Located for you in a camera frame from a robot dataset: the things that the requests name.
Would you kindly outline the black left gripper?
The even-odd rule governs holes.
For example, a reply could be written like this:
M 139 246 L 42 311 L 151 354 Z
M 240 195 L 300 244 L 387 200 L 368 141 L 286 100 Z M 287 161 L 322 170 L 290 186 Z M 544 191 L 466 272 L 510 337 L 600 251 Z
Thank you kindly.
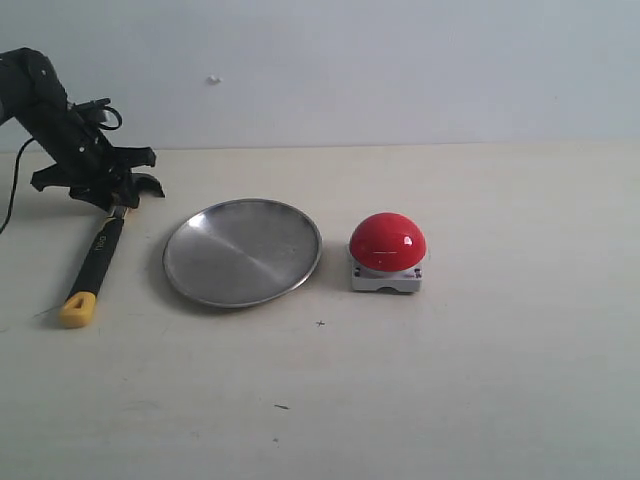
M 137 208 L 141 194 L 156 194 L 154 176 L 132 171 L 153 167 L 153 150 L 113 146 L 98 124 L 74 108 L 60 110 L 45 102 L 31 106 L 30 134 L 54 160 L 32 175 L 38 191 L 66 187 L 72 199 L 105 212 L 113 205 Z

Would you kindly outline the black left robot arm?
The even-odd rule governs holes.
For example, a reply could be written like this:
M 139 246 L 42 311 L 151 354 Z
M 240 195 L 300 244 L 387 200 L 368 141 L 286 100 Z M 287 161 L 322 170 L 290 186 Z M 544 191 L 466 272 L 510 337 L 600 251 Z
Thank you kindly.
M 1 54 L 1 121 L 17 120 L 54 164 L 32 174 L 38 191 L 65 187 L 75 200 L 108 211 L 136 209 L 143 193 L 163 198 L 160 182 L 137 167 L 153 167 L 149 147 L 116 147 L 105 136 L 122 126 L 121 114 L 102 98 L 72 103 L 43 53 L 20 48 Z

